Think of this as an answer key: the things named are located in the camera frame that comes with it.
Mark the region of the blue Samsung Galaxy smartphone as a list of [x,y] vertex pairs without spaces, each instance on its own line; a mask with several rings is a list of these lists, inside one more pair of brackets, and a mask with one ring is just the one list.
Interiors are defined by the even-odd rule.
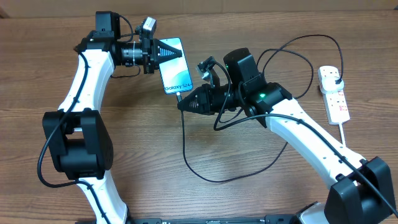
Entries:
[[182,51],[181,57],[159,65],[165,94],[170,95],[177,92],[191,91],[193,89],[193,83],[181,39],[174,37],[161,39],[160,41]]

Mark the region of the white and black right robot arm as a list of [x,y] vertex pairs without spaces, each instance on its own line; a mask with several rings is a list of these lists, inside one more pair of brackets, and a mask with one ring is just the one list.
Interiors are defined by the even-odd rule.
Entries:
[[216,61],[208,58],[198,65],[206,83],[179,98],[177,107],[217,116],[242,108],[246,120],[282,137],[316,170],[328,198],[293,215],[292,223],[380,223],[397,214],[391,170],[381,158],[367,160],[326,132],[289,91],[266,81],[248,49],[236,49],[223,61],[228,83],[220,85]]

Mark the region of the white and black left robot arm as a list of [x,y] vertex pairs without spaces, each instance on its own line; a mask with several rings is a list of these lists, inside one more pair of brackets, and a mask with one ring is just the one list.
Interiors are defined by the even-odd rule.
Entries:
[[78,68],[71,88],[57,111],[42,119],[46,142],[37,176],[50,188],[77,185],[86,195],[95,223],[134,223],[111,175],[113,144],[100,109],[108,81],[117,66],[154,73],[182,51],[154,38],[157,21],[147,17],[130,34],[121,34],[123,16],[98,11],[96,27],[74,50]]

